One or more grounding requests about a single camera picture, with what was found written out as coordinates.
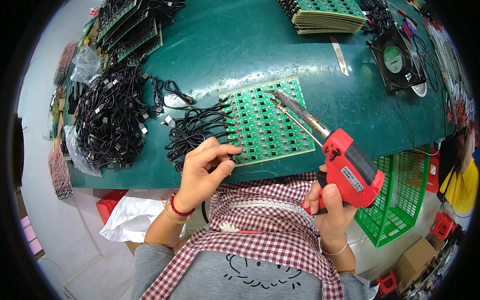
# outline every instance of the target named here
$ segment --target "checkered shirt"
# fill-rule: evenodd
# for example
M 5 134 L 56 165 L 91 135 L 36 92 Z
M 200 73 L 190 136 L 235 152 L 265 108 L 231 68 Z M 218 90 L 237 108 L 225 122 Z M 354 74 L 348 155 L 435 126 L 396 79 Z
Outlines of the checkered shirt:
M 200 251 L 230 253 L 300 269 L 322 281 L 323 299 L 343 299 L 333 262 L 320 254 L 313 217 L 279 207 L 300 207 L 314 180 L 311 172 L 220 185 L 210 200 L 209 228 L 192 235 L 141 299 L 166 299 Z M 256 205 L 272 201 L 273 206 Z M 245 205 L 232 205 L 239 202 Z M 240 230 L 263 233 L 223 232 L 220 226 L 225 222 Z

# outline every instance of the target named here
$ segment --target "teal table surface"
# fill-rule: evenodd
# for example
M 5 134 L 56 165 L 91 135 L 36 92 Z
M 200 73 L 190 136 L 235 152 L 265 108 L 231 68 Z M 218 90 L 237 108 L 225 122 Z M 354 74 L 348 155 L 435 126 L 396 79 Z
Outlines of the teal table surface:
M 418 35 L 433 53 L 420 15 L 403 0 L 391 2 L 392 15 L 399 24 L 403 17 L 397 8 L 416 19 L 420 24 Z M 428 83 L 424 98 L 411 89 L 396 96 L 387 94 L 366 44 L 372 36 L 365 36 L 362 31 L 297 35 L 275 0 L 195 0 L 186 4 L 175 15 L 175 24 L 165 26 L 164 45 L 147 59 L 143 71 L 175 81 L 198 107 L 214 104 L 221 93 L 298 76 L 308 110 L 331 130 L 345 130 L 370 157 L 426 144 L 452 131 L 450 124 L 445 127 L 440 88 L 434 92 Z M 349 76 L 340 71 L 329 35 L 340 43 Z M 144 86 L 143 97 L 152 102 L 149 84 Z M 177 100 L 167 102 L 175 104 Z M 179 187 L 180 175 L 165 160 L 169 127 L 160 122 L 168 114 L 174 118 L 183 116 L 182 111 L 166 109 L 157 118 L 149 118 L 145 123 L 145 146 L 129 169 L 104 169 L 102 178 L 98 178 L 71 168 L 72 186 Z M 315 152 L 235 168 L 224 182 L 313 171 L 324 159 L 317 146 Z

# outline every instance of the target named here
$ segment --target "label sticker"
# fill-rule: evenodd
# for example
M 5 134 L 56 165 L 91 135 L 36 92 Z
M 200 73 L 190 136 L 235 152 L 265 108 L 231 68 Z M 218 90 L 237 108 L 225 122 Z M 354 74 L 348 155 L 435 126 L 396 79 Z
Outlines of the label sticker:
M 357 179 L 357 177 L 353 175 L 353 172 L 350 171 L 350 169 L 347 166 L 344 166 L 340 171 L 342 172 L 343 176 L 345 176 L 345 178 L 347 178 L 347 180 L 350 181 L 353 188 L 357 192 L 360 192 L 365 189 L 363 185 L 360 183 L 360 181 Z
M 402 54 L 395 46 L 387 46 L 384 49 L 384 63 L 387 69 L 392 73 L 398 73 L 402 70 Z

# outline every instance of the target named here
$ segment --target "hand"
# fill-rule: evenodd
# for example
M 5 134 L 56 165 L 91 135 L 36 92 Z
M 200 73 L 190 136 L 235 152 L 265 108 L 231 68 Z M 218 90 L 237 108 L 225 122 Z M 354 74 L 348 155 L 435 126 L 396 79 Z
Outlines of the hand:
M 223 179 L 232 174 L 235 162 L 227 154 L 239 154 L 242 148 L 220 145 L 215 137 L 203 141 L 185 156 L 180 190 L 175 195 L 175 208 L 187 213 L 213 195 Z M 211 174 L 208 170 L 217 167 Z
M 326 165 L 320 166 L 320 171 L 327 172 Z M 318 212 L 320 198 L 320 184 L 315 181 L 308 194 L 305 195 L 303 207 L 309 207 L 310 212 L 315 214 Z M 357 209 L 351 205 L 343 207 L 342 195 L 336 184 L 325 185 L 322 192 L 322 199 L 328 210 L 327 214 L 318 215 L 315 219 L 320 236 L 322 237 L 322 246 L 338 245 L 341 248 L 345 245 L 345 230 L 350 225 Z

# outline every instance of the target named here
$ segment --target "printed circuit board panel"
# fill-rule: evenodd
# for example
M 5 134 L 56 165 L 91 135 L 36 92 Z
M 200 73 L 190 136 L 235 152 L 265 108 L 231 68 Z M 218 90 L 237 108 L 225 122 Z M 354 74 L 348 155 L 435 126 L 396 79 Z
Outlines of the printed circuit board panel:
M 315 151 L 314 141 L 272 103 L 270 98 L 273 94 L 264 92 L 279 88 L 306 107 L 297 77 L 253 85 L 220 95 L 221 99 L 230 97 L 225 103 L 233 104 L 223 111 L 228 113 L 232 110 L 230 115 L 237 118 L 235 126 L 227 128 L 227 131 L 237 132 L 228 136 L 229 140 L 234 140 L 231 144 L 243 146 L 242 155 L 234 158 L 237 166 Z M 302 119 L 296 119 L 312 132 Z

